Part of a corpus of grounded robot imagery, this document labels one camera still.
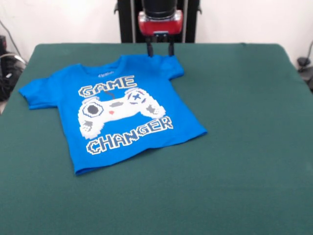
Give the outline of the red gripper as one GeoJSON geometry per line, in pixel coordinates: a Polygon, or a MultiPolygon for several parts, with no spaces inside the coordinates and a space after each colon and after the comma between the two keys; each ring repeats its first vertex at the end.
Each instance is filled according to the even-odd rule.
{"type": "Polygon", "coordinates": [[[141,33],[146,37],[147,54],[153,57],[154,50],[150,36],[157,34],[168,34],[168,55],[174,56],[174,35],[180,34],[183,26],[183,12],[176,10],[174,15],[166,19],[149,18],[144,11],[140,11],[138,15],[138,25],[141,33]]]}

